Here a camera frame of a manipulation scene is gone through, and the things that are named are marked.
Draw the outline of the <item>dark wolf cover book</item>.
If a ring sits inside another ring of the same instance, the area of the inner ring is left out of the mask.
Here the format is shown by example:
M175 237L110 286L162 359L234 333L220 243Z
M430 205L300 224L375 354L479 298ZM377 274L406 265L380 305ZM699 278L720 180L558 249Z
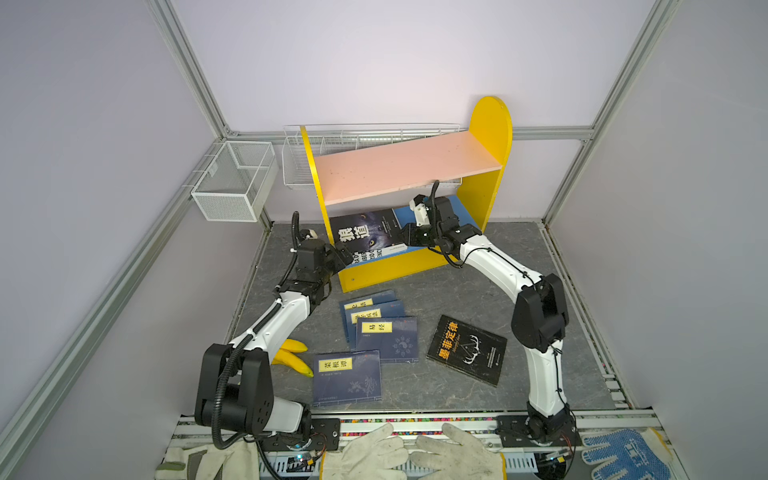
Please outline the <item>dark wolf cover book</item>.
M402 227L394 209L331 217L330 227L334 241L352 254L405 244Z

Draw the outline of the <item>black book orange title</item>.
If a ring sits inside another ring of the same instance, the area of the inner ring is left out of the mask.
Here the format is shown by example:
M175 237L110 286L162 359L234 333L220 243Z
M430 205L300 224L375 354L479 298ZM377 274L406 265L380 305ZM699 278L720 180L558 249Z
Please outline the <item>black book orange title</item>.
M426 357L496 387L500 380L506 347L506 338L442 315Z

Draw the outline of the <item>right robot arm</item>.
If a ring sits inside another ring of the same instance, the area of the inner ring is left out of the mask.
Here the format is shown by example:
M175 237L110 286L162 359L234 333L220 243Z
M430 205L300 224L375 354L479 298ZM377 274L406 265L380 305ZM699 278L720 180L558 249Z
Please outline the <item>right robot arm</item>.
M409 202L415 221L402 228L408 246L426 247L454 268L471 266L513 301L511 329L525 348L529 376L526 433L545 445L576 444L576 420L562 380L562 348L569 313L562 280L542 275L497 248L472 224L461 224L451 200L435 194Z

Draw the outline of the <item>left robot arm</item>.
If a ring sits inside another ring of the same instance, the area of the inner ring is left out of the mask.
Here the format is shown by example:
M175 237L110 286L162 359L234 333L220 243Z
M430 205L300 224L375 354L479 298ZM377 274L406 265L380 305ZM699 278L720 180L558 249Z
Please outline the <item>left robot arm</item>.
M352 255L302 228L298 212L292 215L290 252L266 312L241 335L211 345L203 355L194 418L211 428L220 450L247 436L283 434L300 443L311 436L309 407L275 395L272 363L291 333L330 295L332 278L352 263Z

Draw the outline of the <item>yellow shelf with pink and blue boards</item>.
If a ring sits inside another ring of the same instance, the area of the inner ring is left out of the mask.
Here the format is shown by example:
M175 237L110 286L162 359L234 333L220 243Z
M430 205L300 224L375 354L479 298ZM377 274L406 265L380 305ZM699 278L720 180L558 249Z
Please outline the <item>yellow shelf with pink and blue boards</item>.
M456 196L484 233L513 143L513 124L498 97L480 99L468 130L314 157L301 130L321 209L460 179ZM346 293L424 272L447 261L426 247L378 261L350 265L339 274Z

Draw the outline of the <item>navy book of pile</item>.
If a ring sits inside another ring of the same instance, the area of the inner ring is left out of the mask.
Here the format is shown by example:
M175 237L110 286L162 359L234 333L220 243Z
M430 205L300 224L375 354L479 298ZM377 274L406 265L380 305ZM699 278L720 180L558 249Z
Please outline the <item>navy book of pile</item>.
M405 306L402 301L394 300L379 304L364 305L345 311L345 320L351 346L356 345L357 324L361 320L389 319L406 316Z
M416 363L418 320L413 317L363 319L357 325L355 350L377 350L382 363Z
M396 299L397 297L393 290L384 290L380 292L369 293L361 297L341 301L339 303L340 312L342 317L345 317L347 311L360 308L360 307L367 307L371 305L395 301Z

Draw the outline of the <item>navy book middle of pile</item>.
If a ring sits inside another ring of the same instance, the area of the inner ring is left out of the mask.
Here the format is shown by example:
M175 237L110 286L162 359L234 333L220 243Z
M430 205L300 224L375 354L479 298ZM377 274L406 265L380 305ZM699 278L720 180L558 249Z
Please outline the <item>navy book middle of pile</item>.
M345 311L345 320L351 346L356 345L357 324L361 320L389 319L406 316L405 306L402 301L394 300L379 304L364 305Z

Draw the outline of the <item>yellow banana bunch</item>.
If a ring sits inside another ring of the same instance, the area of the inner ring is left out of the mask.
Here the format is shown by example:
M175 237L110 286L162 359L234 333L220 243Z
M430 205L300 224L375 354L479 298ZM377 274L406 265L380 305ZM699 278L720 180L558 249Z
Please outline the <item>yellow banana bunch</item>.
M308 347L304 343L294 339L287 339L278 349L272 364L289 367L305 377L313 378L314 372L312 368L298 357L299 353L306 353L307 351Z

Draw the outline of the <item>white mesh box basket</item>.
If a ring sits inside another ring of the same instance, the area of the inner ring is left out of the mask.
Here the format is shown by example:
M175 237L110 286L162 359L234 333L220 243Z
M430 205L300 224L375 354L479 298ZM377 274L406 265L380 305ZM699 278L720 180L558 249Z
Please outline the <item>white mesh box basket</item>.
M277 173L270 142L225 141L194 185L192 197L207 221L258 222Z

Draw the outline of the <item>navy book front left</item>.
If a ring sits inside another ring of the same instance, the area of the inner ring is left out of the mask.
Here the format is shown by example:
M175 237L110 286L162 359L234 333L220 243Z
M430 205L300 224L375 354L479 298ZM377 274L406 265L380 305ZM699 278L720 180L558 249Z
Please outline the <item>navy book front left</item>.
M314 406L379 401L382 398L378 350L318 354L313 370Z

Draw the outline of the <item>white work glove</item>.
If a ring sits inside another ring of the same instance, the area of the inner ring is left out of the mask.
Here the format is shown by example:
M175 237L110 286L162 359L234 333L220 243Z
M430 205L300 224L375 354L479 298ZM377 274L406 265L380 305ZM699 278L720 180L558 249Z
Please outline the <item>white work glove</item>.
M507 478L506 462L501 453L488 450L470 433L451 423L442 424L446 440L419 436L415 451L409 455L414 466L431 470L423 479L485 479Z
M319 467L319 478L405 480L407 474L398 467L408 459L403 439L394 435L392 424L385 423L351 441L341 452L326 452Z

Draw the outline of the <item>white work glove centre right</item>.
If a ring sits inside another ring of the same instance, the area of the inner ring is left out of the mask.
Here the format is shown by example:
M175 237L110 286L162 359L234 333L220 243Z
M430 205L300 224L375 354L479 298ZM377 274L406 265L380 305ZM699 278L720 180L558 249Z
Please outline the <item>white work glove centre right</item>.
M501 453L488 450L470 433L451 423L442 424L446 440L419 436L415 451L409 455L414 466L431 470L423 479L485 479L507 478L506 462Z

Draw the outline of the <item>blue dotted knit glove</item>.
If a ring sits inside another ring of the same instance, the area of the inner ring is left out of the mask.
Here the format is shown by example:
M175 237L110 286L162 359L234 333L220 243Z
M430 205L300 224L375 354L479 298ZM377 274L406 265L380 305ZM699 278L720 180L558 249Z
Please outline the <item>blue dotted knit glove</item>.
M594 480L670 480L672 453L653 428L621 429L583 438L582 460Z

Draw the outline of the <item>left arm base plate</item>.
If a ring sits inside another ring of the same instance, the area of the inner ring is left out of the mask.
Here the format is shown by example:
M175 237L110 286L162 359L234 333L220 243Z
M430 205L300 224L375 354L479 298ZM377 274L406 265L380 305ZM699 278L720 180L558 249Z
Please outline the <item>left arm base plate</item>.
M267 452L273 451L336 451L341 440L341 421L338 417L315 418L304 423L298 432L276 433L260 440Z

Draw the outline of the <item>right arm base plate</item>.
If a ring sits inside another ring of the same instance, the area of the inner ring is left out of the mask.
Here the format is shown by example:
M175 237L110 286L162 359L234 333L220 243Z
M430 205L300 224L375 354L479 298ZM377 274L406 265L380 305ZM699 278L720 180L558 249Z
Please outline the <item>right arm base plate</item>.
M578 447L582 445L576 422L560 412L544 418L538 414L500 415L495 433L505 448L511 447Z

